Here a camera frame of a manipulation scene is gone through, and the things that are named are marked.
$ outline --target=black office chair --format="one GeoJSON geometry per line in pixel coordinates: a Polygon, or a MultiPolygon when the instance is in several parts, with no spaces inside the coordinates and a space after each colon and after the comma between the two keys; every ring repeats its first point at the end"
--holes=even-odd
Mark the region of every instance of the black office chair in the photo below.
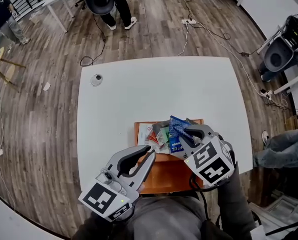
{"type": "MultiPolygon", "coordinates": [[[[79,3],[82,3],[82,2],[84,2],[84,0],[79,0],[78,2],[76,2],[75,3],[75,7],[78,7],[79,6],[79,3]]],[[[84,4],[83,4],[83,6],[82,6],[82,10],[84,10],[85,9],[85,2],[84,2],[84,4]]]]}

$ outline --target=electrical outlet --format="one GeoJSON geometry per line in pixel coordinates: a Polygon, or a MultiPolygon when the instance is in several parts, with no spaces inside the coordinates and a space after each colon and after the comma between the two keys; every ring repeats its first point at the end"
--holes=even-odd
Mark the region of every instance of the electrical outlet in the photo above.
{"type": "Polygon", "coordinates": [[[181,22],[182,22],[182,24],[191,24],[191,25],[197,23],[194,19],[193,19],[193,20],[189,20],[189,19],[184,19],[184,20],[183,20],[183,19],[182,19],[181,22]]]}

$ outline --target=hand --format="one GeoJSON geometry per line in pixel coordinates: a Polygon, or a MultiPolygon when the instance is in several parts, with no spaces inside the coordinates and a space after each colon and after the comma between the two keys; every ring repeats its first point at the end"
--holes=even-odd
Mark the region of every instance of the hand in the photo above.
{"type": "Polygon", "coordinates": [[[17,12],[15,10],[12,11],[12,16],[13,18],[17,18],[19,16],[19,14],[17,14],[17,12]]]}

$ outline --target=white cable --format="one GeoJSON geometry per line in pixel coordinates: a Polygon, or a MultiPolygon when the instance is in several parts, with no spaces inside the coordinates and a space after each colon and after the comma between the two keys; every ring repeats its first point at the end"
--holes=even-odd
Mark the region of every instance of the white cable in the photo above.
{"type": "Polygon", "coordinates": [[[181,55],[182,53],[184,53],[184,49],[185,49],[185,46],[187,45],[187,43],[188,43],[188,32],[189,32],[189,28],[188,28],[188,25],[187,24],[185,24],[185,26],[187,27],[187,33],[186,33],[186,35],[185,35],[185,38],[186,38],[186,42],[185,42],[185,45],[184,45],[184,47],[183,47],[183,51],[181,52],[181,53],[179,53],[177,56],[179,56],[179,55],[181,55]]]}
{"type": "Polygon", "coordinates": [[[250,79],[250,77],[249,77],[249,74],[247,73],[247,71],[245,70],[245,68],[244,68],[244,65],[243,65],[243,63],[238,59],[238,57],[236,57],[235,56],[235,54],[233,53],[233,52],[231,52],[229,49],[227,49],[224,45],[222,45],[213,35],[212,35],[212,33],[205,27],[205,26],[203,26],[201,23],[199,23],[199,22],[197,22],[198,24],[200,24],[204,29],[206,29],[208,32],[209,32],[209,34],[213,37],[213,39],[220,45],[220,46],[222,46],[224,49],[226,49],[229,53],[231,53],[237,60],[238,60],[238,62],[242,65],[242,67],[243,67],[243,69],[244,69],[244,72],[245,72],[245,74],[247,75],[247,77],[248,77],[248,79],[249,79],[249,81],[250,81],[250,83],[251,83],[251,85],[252,85],[252,87],[253,87],[253,89],[256,91],[256,93],[259,95],[259,96],[261,96],[261,97],[263,97],[259,92],[258,92],[258,90],[256,90],[256,88],[254,87],[254,84],[253,84],[253,82],[251,81],[251,79],[250,79]]]}
{"type": "MultiPolygon", "coordinates": [[[[1,150],[1,147],[2,147],[2,142],[3,142],[3,137],[4,137],[3,122],[2,122],[2,115],[1,114],[2,113],[1,113],[1,98],[0,98],[0,121],[1,121],[1,128],[2,128],[2,137],[1,137],[1,142],[0,142],[0,150],[1,150]]],[[[5,189],[7,190],[8,194],[9,194],[9,196],[10,196],[12,202],[13,202],[13,210],[15,212],[15,201],[12,198],[12,196],[11,196],[11,194],[10,194],[8,188],[7,188],[7,185],[5,184],[5,181],[4,181],[3,177],[2,177],[1,169],[0,169],[0,177],[1,177],[2,181],[3,181],[3,184],[5,186],[5,189]]]]}

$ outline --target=person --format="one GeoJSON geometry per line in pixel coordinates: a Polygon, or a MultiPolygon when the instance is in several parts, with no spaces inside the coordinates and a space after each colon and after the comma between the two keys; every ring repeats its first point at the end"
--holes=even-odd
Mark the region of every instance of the person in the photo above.
{"type": "MultiPolygon", "coordinates": [[[[121,19],[124,24],[124,29],[129,30],[130,28],[132,28],[132,26],[136,24],[137,18],[131,16],[127,0],[115,0],[115,6],[120,12],[121,19]]],[[[117,28],[115,25],[116,22],[110,13],[102,15],[101,18],[111,30],[115,30],[117,28]]]]}
{"type": "Polygon", "coordinates": [[[262,132],[265,149],[253,156],[254,167],[291,168],[298,167],[298,129],[286,131],[270,138],[262,132]]]}
{"type": "Polygon", "coordinates": [[[9,0],[0,1],[0,32],[14,43],[25,45],[30,42],[24,34],[14,17],[17,13],[9,0]]]}
{"type": "Polygon", "coordinates": [[[218,187],[223,231],[212,224],[203,205],[191,196],[144,197],[135,205],[133,216],[111,223],[94,212],[80,226],[73,240],[251,240],[256,225],[240,185],[239,168],[229,182],[218,187]]]}

